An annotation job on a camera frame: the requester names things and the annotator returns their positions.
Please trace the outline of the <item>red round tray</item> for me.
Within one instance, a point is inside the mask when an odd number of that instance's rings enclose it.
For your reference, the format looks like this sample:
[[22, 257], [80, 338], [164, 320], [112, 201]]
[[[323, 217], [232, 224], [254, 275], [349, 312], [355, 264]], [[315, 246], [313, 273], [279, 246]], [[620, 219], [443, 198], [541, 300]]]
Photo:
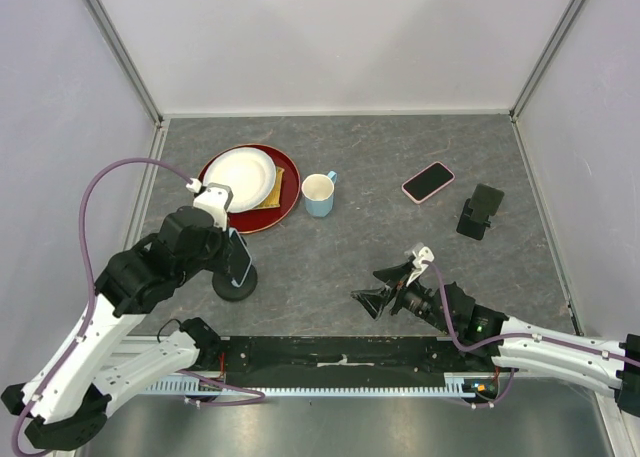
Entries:
[[247, 210], [232, 213], [229, 211], [230, 224], [240, 233], [251, 234], [261, 232], [281, 222], [295, 207], [300, 195], [301, 177], [294, 161], [283, 151], [264, 144], [244, 144], [231, 147], [236, 149], [257, 149], [266, 153], [276, 167], [284, 169], [280, 207], [263, 210]]

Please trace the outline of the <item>yellow sponge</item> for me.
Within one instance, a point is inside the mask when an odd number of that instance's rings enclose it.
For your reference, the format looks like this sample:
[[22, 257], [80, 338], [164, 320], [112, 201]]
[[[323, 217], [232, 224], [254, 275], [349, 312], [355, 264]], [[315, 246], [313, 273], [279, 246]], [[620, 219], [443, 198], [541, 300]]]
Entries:
[[258, 205], [252, 208], [254, 210], [273, 209], [280, 207], [281, 188], [283, 180], [284, 169], [281, 167], [276, 168], [276, 179], [274, 186], [267, 197]]

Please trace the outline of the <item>pink case phone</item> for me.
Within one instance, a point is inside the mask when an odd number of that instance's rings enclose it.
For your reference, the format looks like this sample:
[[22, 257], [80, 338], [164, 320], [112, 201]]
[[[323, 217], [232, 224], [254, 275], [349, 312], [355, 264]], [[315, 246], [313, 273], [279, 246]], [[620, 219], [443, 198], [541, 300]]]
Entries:
[[451, 184], [455, 174], [442, 162], [434, 162], [405, 181], [402, 192], [415, 204], [421, 204]]

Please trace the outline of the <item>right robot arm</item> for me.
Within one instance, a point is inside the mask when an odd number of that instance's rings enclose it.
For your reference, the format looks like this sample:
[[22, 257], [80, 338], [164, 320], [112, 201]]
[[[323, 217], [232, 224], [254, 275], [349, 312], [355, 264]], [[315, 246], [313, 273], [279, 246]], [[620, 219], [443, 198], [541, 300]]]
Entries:
[[614, 399], [618, 409], [639, 415], [639, 337], [623, 342], [553, 331], [480, 305], [424, 260], [377, 270], [376, 289], [351, 297], [374, 319], [385, 310], [406, 310], [448, 335], [460, 363], [477, 371], [498, 368], [543, 373]]

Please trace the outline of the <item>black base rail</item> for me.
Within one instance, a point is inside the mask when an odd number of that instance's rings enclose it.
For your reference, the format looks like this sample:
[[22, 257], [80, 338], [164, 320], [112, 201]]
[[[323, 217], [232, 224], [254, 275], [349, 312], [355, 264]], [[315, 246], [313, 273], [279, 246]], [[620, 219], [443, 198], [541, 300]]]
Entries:
[[190, 372], [242, 388], [293, 391], [393, 391], [443, 387], [447, 374], [494, 390], [509, 376], [488, 356], [461, 353], [436, 337], [232, 336]]

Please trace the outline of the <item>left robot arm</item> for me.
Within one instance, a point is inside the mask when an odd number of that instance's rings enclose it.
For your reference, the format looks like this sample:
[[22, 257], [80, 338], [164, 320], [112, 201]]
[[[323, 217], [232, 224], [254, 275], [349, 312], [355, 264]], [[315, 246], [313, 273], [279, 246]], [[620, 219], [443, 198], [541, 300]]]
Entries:
[[26, 438], [37, 456], [76, 450], [147, 385], [191, 367], [215, 366], [221, 339], [194, 317], [129, 362], [104, 367], [133, 328], [202, 271], [211, 273], [224, 300], [242, 300], [257, 285], [244, 239], [223, 211], [183, 206], [159, 231], [114, 255], [90, 284], [82, 316], [51, 360], [30, 381], [2, 392], [18, 418], [13, 438]]

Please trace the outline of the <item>black round phone stand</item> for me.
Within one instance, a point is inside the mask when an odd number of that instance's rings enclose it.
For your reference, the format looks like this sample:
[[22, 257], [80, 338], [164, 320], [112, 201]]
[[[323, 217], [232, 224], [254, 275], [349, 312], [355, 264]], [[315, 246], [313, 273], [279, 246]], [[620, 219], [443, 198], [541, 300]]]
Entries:
[[229, 279], [222, 274], [212, 275], [212, 288], [219, 298], [227, 302], [240, 302], [253, 294], [258, 285], [258, 273], [251, 265], [241, 286], [234, 286]]

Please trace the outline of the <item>light blue mug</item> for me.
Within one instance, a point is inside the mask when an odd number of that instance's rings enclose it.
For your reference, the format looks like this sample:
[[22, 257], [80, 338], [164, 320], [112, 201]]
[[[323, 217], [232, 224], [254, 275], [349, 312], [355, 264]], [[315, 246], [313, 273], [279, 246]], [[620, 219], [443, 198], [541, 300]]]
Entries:
[[315, 218], [326, 217], [333, 208], [337, 173], [311, 174], [301, 185], [306, 211]]

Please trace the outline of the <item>white paper plate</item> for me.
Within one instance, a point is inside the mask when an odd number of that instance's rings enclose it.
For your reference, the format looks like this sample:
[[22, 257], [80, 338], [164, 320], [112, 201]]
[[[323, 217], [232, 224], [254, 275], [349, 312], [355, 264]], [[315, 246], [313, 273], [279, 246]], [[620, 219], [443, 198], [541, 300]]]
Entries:
[[229, 187], [233, 198], [230, 213], [255, 208], [270, 194], [276, 181], [276, 166], [268, 154], [253, 147], [239, 147], [216, 157], [207, 167], [203, 183]]

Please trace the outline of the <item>black folding phone stand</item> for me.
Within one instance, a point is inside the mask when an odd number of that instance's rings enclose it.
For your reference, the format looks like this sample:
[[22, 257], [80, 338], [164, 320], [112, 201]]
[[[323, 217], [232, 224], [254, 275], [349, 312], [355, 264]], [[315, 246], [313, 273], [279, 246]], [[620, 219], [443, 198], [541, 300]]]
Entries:
[[478, 184], [464, 203], [456, 232], [465, 237], [481, 241], [491, 226], [490, 218], [495, 216], [505, 193], [486, 184]]

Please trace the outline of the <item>blue case phone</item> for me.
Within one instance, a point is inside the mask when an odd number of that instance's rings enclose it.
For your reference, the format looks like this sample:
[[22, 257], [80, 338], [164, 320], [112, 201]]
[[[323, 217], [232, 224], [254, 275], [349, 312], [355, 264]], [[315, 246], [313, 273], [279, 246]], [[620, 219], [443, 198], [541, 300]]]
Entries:
[[244, 238], [235, 228], [229, 229], [228, 237], [230, 281], [234, 287], [241, 287], [252, 266], [252, 257]]

